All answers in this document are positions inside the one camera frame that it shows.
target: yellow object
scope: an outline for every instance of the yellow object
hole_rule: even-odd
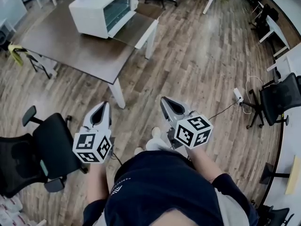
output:
[[[23,65],[23,59],[21,58],[20,55],[18,55],[18,53],[15,52],[15,49],[23,49],[21,45],[12,45],[10,44],[8,46],[8,50],[11,54],[11,56],[14,58],[14,60],[16,61],[16,63],[20,66]]]
[[[295,191],[295,187],[298,182],[298,177],[300,173],[300,167],[301,167],[301,160],[299,157],[295,155],[295,158],[293,160],[293,166],[291,170],[290,177],[288,179],[288,183],[286,186],[285,194],[293,194]]]

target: white cable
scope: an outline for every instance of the white cable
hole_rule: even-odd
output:
[[[255,75],[249,76],[249,77],[247,78],[247,80],[246,80],[246,85],[247,85],[249,79],[252,78],[252,77],[259,79],[259,78],[258,78],[257,76],[255,76]],[[250,97],[249,97],[249,92],[248,92],[247,87],[246,87],[246,96],[248,97],[249,102],[251,103],[251,99],[250,99]],[[247,115],[250,115],[250,114],[252,113],[252,107],[251,107],[250,113],[246,113],[245,110],[244,110],[244,105],[243,105],[243,112],[244,112],[245,114],[247,114]]]

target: microwave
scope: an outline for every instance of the microwave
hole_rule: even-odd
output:
[[[69,5],[79,33],[112,38],[136,13],[138,0],[75,0]]]

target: cube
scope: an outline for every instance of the cube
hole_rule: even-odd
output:
[[[192,149],[208,142],[213,125],[204,115],[189,117],[177,122],[174,138]]]
[[[76,133],[72,151],[83,163],[104,163],[112,149],[111,131]]]

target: sleeve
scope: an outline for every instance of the sleeve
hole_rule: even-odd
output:
[[[84,224],[83,226],[92,226],[103,213],[107,200],[101,199],[94,201],[86,206],[84,210]]]
[[[212,183],[212,185],[224,195],[232,197],[245,211],[250,226],[256,226],[258,223],[258,214],[253,205],[247,200],[246,196],[233,182],[229,174],[219,175]]]

